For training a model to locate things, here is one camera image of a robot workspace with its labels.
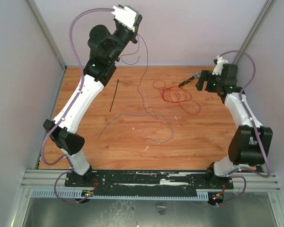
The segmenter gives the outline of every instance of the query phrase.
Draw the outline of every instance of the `metal frame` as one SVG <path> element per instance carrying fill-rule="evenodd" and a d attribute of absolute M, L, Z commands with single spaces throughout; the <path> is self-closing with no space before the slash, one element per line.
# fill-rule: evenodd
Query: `metal frame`
<path fill-rule="evenodd" d="M 84 199 L 82 196 L 87 190 L 80 189 L 57 189 L 57 194 L 63 199 Z M 53 189 L 33 189 L 31 198 L 57 198 Z M 207 192 L 197 192 L 196 196 L 191 197 L 156 197 L 156 196 L 105 196 L 105 195 L 94 195 L 93 197 L 87 198 L 89 200 L 165 200 L 165 201 L 208 201 Z"/>
<path fill-rule="evenodd" d="M 13 212 L 13 220 L 10 225 L 11 227 L 21 227 L 23 225 L 26 212 L 29 208 L 28 207 L 29 200 L 32 197 L 36 197 L 36 190 L 40 191 L 45 190 L 48 191 L 49 193 L 52 192 L 57 177 L 63 172 L 65 172 L 65 170 L 39 170 L 39 169 L 26 170 L 16 200 L 16 205 Z M 190 174 L 200 174 L 200 173 L 205 174 L 205 171 L 204 172 L 200 171 L 194 172 L 193 170 L 190 171 Z M 234 175 L 242 175 L 246 178 L 247 180 L 246 192 L 263 192 L 268 194 L 276 224 L 278 227 L 284 227 L 284 199 L 279 184 L 277 182 L 276 175 L 272 174 L 271 177 L 269 178 L 263 178 L 254 173 L 234 173 Z M 57 184 L 57 188 L 61 192 L 77 193 L 80 190 L 93 189 L 93 188 L 84 188 L 84 187 L 74 187 L 74 188 L 65 187 L 64 186 L 65 178 L 66 178 L 65 175 L 61 177 L 61 179 L 58 181 Z M 233 185 L 234 185 L 233 190 L 226 190 L 226 191 L 240 192 L 243 188 L 243 181 L 240 178 L 233 178 Z M 200 194 L 202 192 L 207 193 L 213 191 L 215 190 L 197 190 L 197 192 L 199 192 Z M 44 193 L 44 195 L 40 195 L 37 197 L 38 198 L 51 197 L 51 195 Z"/>
<path fill-rule="evenodd" d="M 252 40 L 254 39 L 254 37 L 257 35 L 258 31 L 262 27 L 264 21 L 266 20 L 269 12 L 271 11 L 273 6 L 275 5 L 276 1 L 277 0 L 266 0 L 266 2 L 264 3 L 257 19 L 255 20 L 255 22 L 252 25 L 248 35 L 245 38 L 242 46 L 240 47 L 240 49 L 239 49 L 240 51 L 245 52 L 247 50 L 247 48 L 250 46 Z M 233 60 L 233 64 L 238 64 L 241 57 L 242 57 L 242 54 L 238 53 L 236 55 L 235 59 Z"/>
<path fill-rule="evenodd" d="M 49 31 L 49 28 L 46 24 L 46 22 L 44 21 L 43 17 L 41 16 L 41 13 L 39 11 L 38 6 L 36 5 L 34 0 L 27 0 L 27 3 L 29 5 L 29 7 L 31 8 L 33 14 L 35 15 L 43 33 L 45 34 L 45 37 L 47 38 L 47 41 L 49 42 L 49 44 L 51 45 L 54 53 L 57 55 L 57 59 L 61 65 L 61 67 L 66 70 L 66 63 L 64 58 L 62 57 L 62 54 L 56 44 L 56 42 L 54 41 L 54 38 L 51 34 L 51 32 Z"/>

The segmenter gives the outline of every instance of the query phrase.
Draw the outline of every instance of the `wooden table surface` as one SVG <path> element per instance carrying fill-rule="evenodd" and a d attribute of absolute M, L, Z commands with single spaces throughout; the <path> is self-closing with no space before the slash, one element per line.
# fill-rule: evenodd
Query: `wooden table surface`
<path fill-rule="evenodd" d="M 172 131 L 158 113 L 159 119 L 146 116 L 121 116 L 109 124 L 98 138 L 105 125 L 122 113 L 145 114 L 142 98 L 137 92 L 145 67 L 118 67 L 109 84 L 95 98 L 85 113 L 77 133 L 85 138 L 83 147 L 87 161 L 95 169 L 205 169 L 228 153 L 228 146 L 236 131 L 232 116 L 216 93 L 197 91 L 192 81 L 185 89 L 201 106 L 200 113 L 189 115 L 178 103 L 164 102 L 155 80 L 166 82 L 166 87 L 177 86 L 190 78 L 196 71 L 211 70 L 212 67 L 149 67 L 142 79 L 139 91 L 144 97 L 148 111 L 160 111 L 173 128 L 172 139 L 156 143 L 147 138 L 165 141 Z M 68 68 L 55 109 L 57 115 L 66 104 L 80 73 L 78 68 Z M 109 112 L 115 92 L 118 89 L 112 111 Z M 182 103 L 190 113 L 198 110 L 196 103 Z M 55 161 L 62 152 L 48 140 L 45 147 L 47 161 Z M 65 159 L 54 166 L 43 162 L 39 168 L 69 168 Z"/>

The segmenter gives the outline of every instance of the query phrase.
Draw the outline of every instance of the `gray wall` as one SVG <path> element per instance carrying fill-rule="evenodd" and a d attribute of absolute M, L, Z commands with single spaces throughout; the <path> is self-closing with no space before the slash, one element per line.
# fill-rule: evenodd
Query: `gray wall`
<path fill-rule="evenodd" d="M 0 0 L 0 227 L 8 225 L 26 168 L 33 168 L 62 79 L 25 0 Z"/>
<path fill-rule="evenodd" d="M 274 132 L 268 159 L 284 191 L 284 0 L 278 0 L 255 37 L 249 53 L 257 73 L 247 89 L 247 99 L 256 117 Z M 239 63 L 240 85 L 252 73 L 248 59 Z"/>
<path fill-rule="evenodd" d="M 81 12 L 113 5 L 131 5 L 143 16 L 139 33 L 145 39 L 151 65 L 209 65 L 227 50 L 240 48 L 265 0 L 35 0 L 67 65 L 77 65 L 69 45 L 72 20 Z M 85 16 L 74 28 L 74 42 L 82 63 L 89 57 L 87 40 L 98 24 L 115 30 L 111 13 Z M 125 53 L 136 50 L 128 45 Z M 135 62 L 137 57 L 125 60 Z M 139 64 L 145 64 L 143 56 Z"/>

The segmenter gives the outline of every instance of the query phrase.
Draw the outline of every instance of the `purple cable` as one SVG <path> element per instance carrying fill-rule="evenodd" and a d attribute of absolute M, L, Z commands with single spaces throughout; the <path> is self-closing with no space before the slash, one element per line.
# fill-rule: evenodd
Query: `purple cable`
<path fill-rule="evenodd" d="M 260 135 L 259 135 L 259 132 L 257 131 L 257 126 L 256 126 L 256 123 L 254 122 L 253 120 L 253 117 L 252 117 L 252 114 L 251 112 L 249 111 L 249 109 L 247 108 L 246 104 L 242 101 L 242 92 L 244 91 L 244 89 L 246 89 L 250 84 L 251 82 L 253 81 L 253 79 L 255 78 L 255 74 L 256 74 L 256 64 L 254 62 L 254 60 L 252 59 L 252 57 L 248 54 L 248 53 L 245 53 L 243 51 L 227 51 L 227 52 L 224 52 L 222 54 L 220 54 L 219 56 L 222 57 L 228 53 L 241 53 L 241 54 L 244 54 L 246 55 L 251 63 L 252 63 L 252 66 L 253 66 L 253 74 L 252 74 L 252 77 L 250 78 L 249 82 L 241 89 L 241 91 L 239 92 L 239 97 L 240 97 L 240 100 L 241 100 L 241 103 L 245 109 L 245 111 L 247 112 L 249 118 L 251 119 L 250 122 L 252 123 L 252 126 L 254 128 L 254 132 L 255 132 L 255 135 L 256 135 L 256 138 L 257 138 L 257 142 L 259 144 L 259 147 L 260 147 L 260 150 L 261 150 L 261 153 L 263 155 L 263 159 L 265 161 L 265 165 L 266 165 L 266 168 L 267 168 L 267 174 L 264 175 L 264 174 L 261 174 L 261 173 L 258 173 L 257 171 L 253 170 L 253 169 L 250 169 L 250 168 L 246 168 L 246 167 L 243 167 L 242 169 L 245 169 L 245 170 L 249 170 L 253 173 L 256 173 L 257 175 L 259 176 L 262 176 L 262 177 L 269 177 L 271 175 L 271 171 L 270 171 L 270 167 L 269 167 L 269 163 L 268 163 L 268 159 L 267 159 L 267 156 L 266 156 L 266 153 L 265 153 L 265 150 L 264 150 L 264 147 L 263 147 L 263 144 L 262 144 L 262 141 L 261 141 L 261 138 L 260 138 Z"/>
<path fill-rule="evenodd" d="M 221 206 L 221 205 L 225 205 L 225 204 L 227 204 L 227 203 L 230 203 L 230 202 L 233 202 L 233 201 L 237 200 L 238 198 L 240 198 L 240 197 L 244 194 L 244 192 L 245 192 L 245 190 L 246 190 L 246 184 L 247 184 L 247 182 L 246 182 L 245 177 L 243 177 L 243 176 L 230 176 L 230 177 L 231 177 L 231 178 L 242 178 L 243 181 L 244 181 L 243 190 L 241 191 L 241 193 L 240 193 L 237 197 L 235 197 L 235 198 L 233 198 L 233 199 L 231 199 L 231 200 L 228 200 L 228 201 L 226 201 L 226 202 L 222 202 L 222 203 L 220 203 L 220 204 L 217 204 L 217 207 L 219 207 L 219 206 Z"/>
<path fill-rule="evenodd" d="M 79 87 L 79 90 L 77 92 L 77 94 L 75 95 L 75 97 L 73 98 L 73 100 L 71 101 L 70 105 L 67 107 L 67 109 L 65 110 L 64 114 L 62 115 L 61 119 L 56 123 L 56 125 L 46 134 L 44 140 L 43 140 L 43 143 L 42 143 L 42 146 L 41 146 L 41 159 L 42 161 L 47 164 L 48 166 L 53 166 L 55 165 L 56 163 L 58 163 L 62 158 L 66 157 L 67 155 L 66 154 L 63 154 L 61 155 L 56 161 L 54 161 L 53 163 L 49 163 L 46 161 L 45 157 L 44 157 L 44 147 L 45 147 L 45 143 L 47 141 L 47 139 L 50 137 L 50 135 L 52 134 L 52 132 L 59 126 L 59 124 L 62 122 L 62 119 L 65 118 L 65 116 L 67 115 L 67 113 L 69 112 L 69 110 L 71 109 L 71 107 L 73 106 L 73 104 L 75 103 L 75 101 L 77 100 L 77 98 L 79 97 L 79 95 L 81 94 L 81 91 L 83 89 L 83 84 L 84 84 L 84 72 L 83 72 L 83 67 L 82 67 L 82 64 L 80 62 L 80 59 L 77 55 L 77 52 L 76 52 L 76 49 L 75 49 L 75 46 L 74 46 L 74 43 L 73 43 L 73 40 L 72 40 L 72 31 L 73 31 L 73 28 L 74 28 L 74 25 L 75 23 L 83 16 L 89 14 L 89 13 L 94 13 L 94 12 L 113 12 L 114 9 L 108 9 L 108 8 L 97 8 L 97 9 L 90 9 L 90 10 L 87 10 L 83 13 L 80 13 L 78 16 L 76 16 L 76 18 L 73 20 L 73 22 L 71 23 L 71 27 L 70 27 L 70 33 L 69 33 L 69 36 L 70 36 L 70 43 L 71 43 L 71 49 L 75 55 L 75 58 L 76 58 L 76 61 L 79 65 L 79 68 L 80 68 L 80 72 L 81 72 L 81 80 L 80 80 L 80 87 Z"/>
<path fill-rule="evenodd" d="M 57 192 L 57 184 L 58 184 L 58 181 L 60 180 L 60 178 L 61 178 L 64 174 L 71 174 L 71 173 L 73 172 L 73 170 L 74 170 L 74 166 L 72 165 L 70 159 L 69 159 L 68 157 L 66 157 L 66 159 L 67 159 L 68 163 L 69 163 L 70 166 L 71 166 L 71 170 L 70 170 L 70 171 L 65 171 L 64 173 L 62 173 L 62 174 L 60 174 L 60 175 L 58 176 L 58 178 L 56 179 L 55 184 L 54 184 L 54 186 L 53 186 L 53 192 L 55 193 L 55 196 L 56 196 L 61 202 L 65 203 L 65 204 L 68 204 L 68 205 L 75 205 L 75 204 L 78 204 L 78 203 L 82 202 L 83 200 L 85 200 L 85 199 L 87 199 L 87 198 L 89 198 L 89 197 L 93 197 L 94 194 L 91 194 L 91 195 L 89 195 L 89 196 L 86 196 L 86 197 L 84 197 L 83 199 L 81 199 L 81 200 L 79 200 L 79 201 L 76 201 L 76 202 L 67 202 L 67 201 L 65 201 L 64 199 L 62 199 L 62 198 L 59 197 L 58 192 Z"/>
<path fill-rule="evenodd" d="M 134 53 L 122 54 L 122 55 L 120 56 L 120 59 L 121 59 L 121 61 L 122 61 L 124 64 L 126 64 L 126 65 L 135 65 L 135 64 L 137 64 L 138 61 L 140 60 L 140 55 L 139 55 L 139 57 L 138 57 L 138 59 L 137 59 L 137 61 L 136 61 L 135 63 L 127 63 L 127 62 L 125 62 L 125 61 L 123 60 L 123 57 L 124 57 L 124 56 L 134 55 L 134 54 L 136 54 L 136 53 L 139 51 L 139 49 L 140 49 L 140 41 L 139 41 L 139 36 L 138 36 L 138 35 L 137 35 L 137 41 L 138 41 L 138 49 L 137 49 Z"/>

